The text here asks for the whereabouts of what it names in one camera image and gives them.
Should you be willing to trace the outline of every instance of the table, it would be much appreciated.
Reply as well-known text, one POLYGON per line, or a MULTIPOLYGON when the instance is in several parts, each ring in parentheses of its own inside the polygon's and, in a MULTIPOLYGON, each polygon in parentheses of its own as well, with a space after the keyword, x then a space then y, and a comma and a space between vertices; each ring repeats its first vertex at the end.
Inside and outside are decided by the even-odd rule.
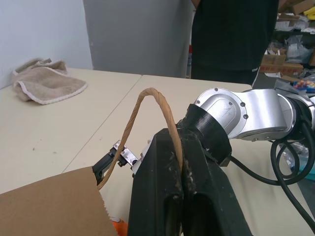
POLYGON ((42 106, 0 90, 0 193, 61 174, 141 75, 71 69, 88 82, 70 99, 42 106))
MULTIPOLYGON (((109 151, 111 146, 121 138, 139 93, 149 87, 156 88, 166 97, 175 122, 185 116, 189 103, 193 103, 203 91, 209 88, 226 88, 235 92, 251 89, 248 85, 240 84, 142 76, 66 171, 93 165, 109 151)), ((153 97, 146 97, 141 104, 126 145, 135 155, 140 156, 147 140, 165 127, 166 123, 157 103, 153 97)), ((233 155, 250 169, 262 176, 275 179, 270 163, 271 145, 269 142, 231 140, 231 145, 233 155)), ((233 163, 224 168, 224 171, 230 179, 253 235, 295 236, 301 233, 313 235, 279 186, 266 185, 253 179, 233 163)), ((116 166, 108 183, 100 191, 109 214, 126 221, 130 206, 131 174, 129 167, 116 166)), ((310 213, 299 187, 295 184, 291 185, 290 189, 310 213)))
MULTIPOLYGON (((0 142, 5 143, 0 147, 0 193, 95 164, 121 138, 136 99, 145 88, 155 87, 163 93, 176 122, 184 117, 189 103, 209 88, 226 88, 235 92, 251 88, 240 84, 158 76, 87 70, 72 72, 75 77, 87 80, 91 90, 59 103, 47 106, 26 104, 17 100, 8 89, 1 90, 0 111, 8 114, 0 117, 0 142), (12 181, 3 179, 7 176, 12 177, 12 181)), ((146 97, 126 145, 139 157, 147 140, 164 127, 166 123, 157 103, 152 97, 146 97)), ((262 176, 275 178, 268 142, 231 140, 231 145, 233 155, 250 169, 262 176)), ((313 235, 280 187, 252 179, 233 163, 223 169, 253 235, 313 235)), ((109 214, 126 221, 132 188, 131 174, 128 166, 116 166, 100 191, 109 214)), ((310 213, 298 186, 291 185, 290 189, 310 213)))

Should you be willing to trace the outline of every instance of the beige towel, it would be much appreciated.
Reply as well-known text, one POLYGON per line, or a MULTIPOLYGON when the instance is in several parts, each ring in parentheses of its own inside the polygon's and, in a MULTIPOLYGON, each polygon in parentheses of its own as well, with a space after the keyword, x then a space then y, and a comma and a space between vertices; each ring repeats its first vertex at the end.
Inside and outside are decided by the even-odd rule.
POLYGON ((67 75, 64 61, 34 59, 12 73, 13 90, 23 101, 46 105, 73 97, 88 84, 67 75))

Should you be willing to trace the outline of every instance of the black cable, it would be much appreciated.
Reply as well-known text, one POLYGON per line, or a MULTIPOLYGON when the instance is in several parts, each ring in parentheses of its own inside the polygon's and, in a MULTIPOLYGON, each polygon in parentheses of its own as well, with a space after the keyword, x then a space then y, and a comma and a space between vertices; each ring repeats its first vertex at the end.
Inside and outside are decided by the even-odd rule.
POLYGON ((289 198, 291 203, 294 205, 294 207, 297 209, 297 211, 300 213, 300 215, 303 217, 303 219, 306 221, 306 223, 310 226, 311 230, 315 234, 315 222, 310 217, 310 215, 304 210, 304 208, 301 206, 298 200, 294 197, 289 187, 285 184, 284 179, 282 178, 282 174, 281 174, 281 171, 277 162, 277 158, 276 158, 277 146, 279 144, 280 142, 274 141, 274 143, 271 145, 270 156, 271 156, 272 169, 274 170, 277 180, 280 183, 280 186, 283 189, 284 193, 286 194, 286 196, 289 198))
POLYGON ((291 144, 289 144, 287 141, 285 141, 283 143, 283 147, 280 149, 278 155, 277 155, 277 165, 279 166, 280 168, 280 159, 281 159, 281 156, 282 156, 282 153, 284 152, 285 149, 288 149, 291 154, 293 155, 293 158, 294 158, 294 170, 291 174, 289 175, 284 175, 282 174, 282 177, 283 178, 286 178, 286 179, 290 179, 290 178, 293 178, 295 176, 297 176, 299 174, 299 171, 300 171, 300 158, 299 158, 299 155, 296 153, 296 151, 294 150, 294 148, 292 147, 291 144))
POLYGON ((305 168, 298 175, 296 175, 296 172, 299 171, 299 166, 300 166, 300 162, 297 161, 298 155, 297 155, 296 151, 294 150, 294 148, 291 146, 291 144, 289 144, 287 141, 283 141, 283 140, 274 141, 271 145, 271 150, 270 150, 272 168, 275 172, 275 175, 276 175, 278 181, 267 179, 267 178, 264 178, 264 177, 262 177, 256 173, 254 173, 253 171, 248 169, 245 165, 243 165, 239 160, 237 160, 233 156, 230 157, 230 161, 232 161, 235 165, 237 165, 239 168, 241 168, 248 175, 250 175, 251 177, 253 177, 253 178, 255 178, 255 179, 257 179, 263 183, 270 184, 270 185, 280 185, 282 187, 283 191, 285 192, 285 194, 287 195, 287 197, 289 198, 289 200, 291 201, 291 203, 294 205, 294 207, 297 209, 297 211, 301 214, 303 219, 307 222, 307 224, 310 226, 311 230, 315 234, 315 222, 308 215, 308 213, 304 210, 304 208, 301 206, 301 204, 297 201, 297 199, 294 197, 294 195, 292 194, 292 192, 288 188, 289 184, 296 183, 299 180, 303 179, 306 175, 308 175, 308 173, 311 171, 311 169, 314 165, 314 162, 315 162, 315 142, 314 142, 313 133, 305 122, 301 124, 301 128, 302 128, 302 133, 305 135, 305 139, 308 143, 309 158, 308 158, 308 161, 306 163, 305 168), (280 152, 276 156, 277 146, 281 143, 283 143, 284 146, 281 148, 280 152), (283 153, 283 151, 285 150, 285 148, 289 149, 289 151, 292 153, 292 155, 294 157, 295 163, 297 164, 297 166, 295 166, 294 174, 292 173, 291 175, 288 175, 288 176, 283 175, 281 173, 281 170, 279 167, 280 157, 281 157, 281 154, 283 153), (292 178, 290 178, 288 180, 284 180, 283 177, 287 177, 287 178, 292 177, 292 178))
MULTIPOLYGON (((312 134, 309 133, 307 135, 306 139, 307 140, 313 140, 312 134)), ((291 151, 293 157, 295 157, 297 155, 296 151, 293 149, 293 147, 289 143, 285 143, 284 142, 284 145, 291 151)), ((314 156, 314 153, 315 153, 314 146, 315 146, 315 144, 314 145, 309 145, 309 146, 311 148, 309 148, 309 159, 308 159, 308 161, 306 163, 305 168, 297 176, 295 176, 293 178, 290 178, 288 180, 285 180, 284 182, 285 182, 286 185, 291 185, 291 184, 297 183, 298 181, 304 179, 309 174, 309 172, 311 171, 311 169, 313 167, 313 164, 314 164, 314 160, 315 160, 315 156, 314 156)), ((255 178, 255 179, 257 179, 257 180, 259 180, 259 181, 261 181, 263 183, 269 184, 269 185, 280 186, 280 183, 277 180, 268 179, 268 178, 265 178, 265 177, 262 177, 262 176, 256 174, 255 172, 253 172, 249 168, 247 168, 239 160, 237 160, 235 157, 231 156, 230 157, 230 161, 233 162, 235 165, 237 165, 239 168, 241 168, 244 172, 246 172, 251 177, 253 177, 253 178, 255 178)))

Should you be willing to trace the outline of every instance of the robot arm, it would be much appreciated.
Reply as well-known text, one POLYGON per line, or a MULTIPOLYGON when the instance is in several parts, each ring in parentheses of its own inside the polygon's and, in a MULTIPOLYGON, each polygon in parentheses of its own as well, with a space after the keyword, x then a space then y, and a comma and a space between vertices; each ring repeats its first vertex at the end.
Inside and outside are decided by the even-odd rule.
POLYGON ((294 93, 283 96, 273 89, 231 92, 212 88, 202 93, 195 105, 211 114, 230 139, 282 139, 299 122, 300 110, 307 113, 315 128, 314 103, 294 93))
MULTIPOLYGON (((306 126, 314 129, 315 107, 311 99, 282 92, 259 89, 236 93, 212 88, 202 93, 177 124, 183 146, 182 174, 167 129, 154 135, 139 160, 125 147, 118 164, 128 163, 134 177, 128 236, 178 235, 181 224, 186 236, 250 236, 232 186, 220 166, 227 166, 233 158, 229 139, 275 140, 275 149, 282 140, 287 143, 305 139, 306 126)), ((315 146, 312 133, 308 139, 315 146)), ((118 143, 114 144, 93 166, 97 183, 117 147, 118 143)), ((308 174, 314 164, 313 154, 311 148, 310 163, 299 177, 286 180, 288 184, 308 174)), ((278 181, 270 182, 283 187, 279 175, 278 181)), ((315 230, 313 220, 310 221, 308 224, 315 230)))

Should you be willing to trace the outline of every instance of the white wall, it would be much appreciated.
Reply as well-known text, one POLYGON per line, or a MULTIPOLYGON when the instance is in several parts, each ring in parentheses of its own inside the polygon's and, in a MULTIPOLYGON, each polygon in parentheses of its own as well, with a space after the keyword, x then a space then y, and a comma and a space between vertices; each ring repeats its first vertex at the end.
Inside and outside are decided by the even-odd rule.
POLYGON ((190 0, 84 0, 97 70, 186 77, 190 0))
POLYGON ((36 57, 92 69, 82 0, 0 0, 0 88, 36 57))

